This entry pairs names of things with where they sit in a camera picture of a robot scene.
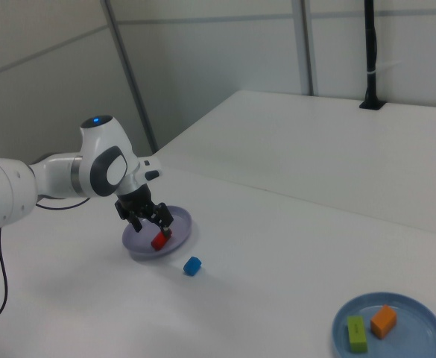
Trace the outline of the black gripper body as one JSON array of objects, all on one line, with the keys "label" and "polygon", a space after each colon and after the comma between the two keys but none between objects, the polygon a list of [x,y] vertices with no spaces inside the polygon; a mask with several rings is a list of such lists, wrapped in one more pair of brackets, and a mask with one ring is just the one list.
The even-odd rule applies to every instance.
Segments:
[{"label": "black gripper body", "polygon": [[137,190],[123,195],[118,195],[121,207],[127,212],[152,213],[153,201],[148,185],[141,185]]}]

